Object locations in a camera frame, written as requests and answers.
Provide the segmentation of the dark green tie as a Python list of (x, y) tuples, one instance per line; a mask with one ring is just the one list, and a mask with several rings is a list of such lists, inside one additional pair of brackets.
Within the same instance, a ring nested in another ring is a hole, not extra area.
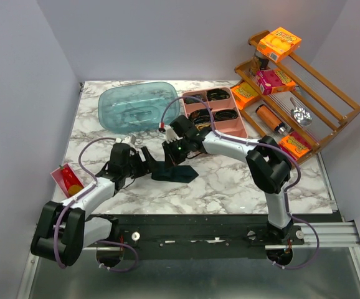
[(155, 181), (187, 184), (195, 180), (198, 176), (199, 174), (192, 166), (185, 165), (166, 168), (162, 164), (158, 170), (152, 173), (151, 179)]

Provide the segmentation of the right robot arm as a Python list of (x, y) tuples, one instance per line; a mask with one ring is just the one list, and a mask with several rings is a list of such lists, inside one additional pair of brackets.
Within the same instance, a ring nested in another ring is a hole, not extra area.
[(181, 115), (168, 126), (160, 123), (159, 131), (165, 134), (162, 143), (165, 167), (177, 166), (191, 152), (226, 156), (249, 167), (255, 185), (264, 192), (268, 218), (266, 238), (281, 244), (290, 236), (293, 220), (289, 211), (287, 187), (291, 161), (273, 138), (248, 140), (217, 131), (214, 126), (198, 130)]

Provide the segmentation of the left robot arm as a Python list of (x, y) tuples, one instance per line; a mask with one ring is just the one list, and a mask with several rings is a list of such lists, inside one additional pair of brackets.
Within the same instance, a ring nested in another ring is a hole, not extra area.
[(68, 267), (77, 261), (83, 248), (95, 242), (114, 245), (120, 240), (118, 220), (94, 216), (93, 211), (123, 189), (127, 178), (136, 179), (158, 168), (147, 147), (137, 151), (126, 143), (114, 144), (109, 160), (92, 183), (61, 203), (49, 201), (43, 206), (31, 253)]

